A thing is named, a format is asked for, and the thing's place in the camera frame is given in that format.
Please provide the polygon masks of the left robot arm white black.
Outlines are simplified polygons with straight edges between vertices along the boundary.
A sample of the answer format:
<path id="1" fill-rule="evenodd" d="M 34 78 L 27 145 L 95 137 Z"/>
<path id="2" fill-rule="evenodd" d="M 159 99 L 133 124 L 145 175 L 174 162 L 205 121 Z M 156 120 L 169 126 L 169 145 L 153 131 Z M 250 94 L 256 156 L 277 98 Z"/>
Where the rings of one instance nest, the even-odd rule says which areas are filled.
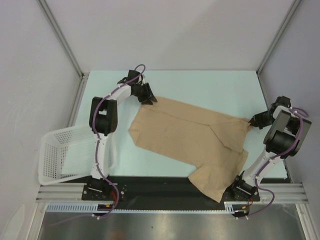
<path id="1" fill-rule="evenodd" d="M 142 105 L 157 102 L 143 71 L 130 69 L 114 90 L 105 97 L 94 97 L 91 102 L 89 126 L 95 134 L 94 163 L 91 177 L 107 177 L 117 165 L 117 148 L 114 132 L 118 126 L 118 107 L 127 98 L 135 96 Z"/>

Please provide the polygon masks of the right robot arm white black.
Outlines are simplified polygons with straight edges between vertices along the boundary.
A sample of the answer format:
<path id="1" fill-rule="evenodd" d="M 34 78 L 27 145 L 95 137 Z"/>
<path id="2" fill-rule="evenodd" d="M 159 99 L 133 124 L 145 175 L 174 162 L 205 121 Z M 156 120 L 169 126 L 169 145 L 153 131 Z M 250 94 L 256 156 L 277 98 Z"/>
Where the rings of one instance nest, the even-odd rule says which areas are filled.
<path id="1" fill-rule="evenodd" d="M 298 153 L 312 125 L 308 117 L 303 109 L 292 107 L 290 98 L 279 96 L 268 110 L 251 118 L 251 126 L 260 130 L 269 127 L 269 130 L 261 155 L 231 185 L 230 194 L 235 200 L 242 201 L 248 194 L 253 195 L 274 166 Z"/>

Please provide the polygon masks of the beige t shirt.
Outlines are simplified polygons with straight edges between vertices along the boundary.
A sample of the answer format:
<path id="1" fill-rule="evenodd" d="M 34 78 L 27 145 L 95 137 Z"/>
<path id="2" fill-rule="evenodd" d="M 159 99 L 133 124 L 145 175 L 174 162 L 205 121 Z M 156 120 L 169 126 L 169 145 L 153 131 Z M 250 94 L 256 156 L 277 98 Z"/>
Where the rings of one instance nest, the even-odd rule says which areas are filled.
<path id="1" fill-rule="evenodd" d="M 137 147 L 195 166 L 189 181 L 220 202 L 247 160 L 250 130 L 246 118 L 158 97 L 140 107 L 129 134 Z"/>

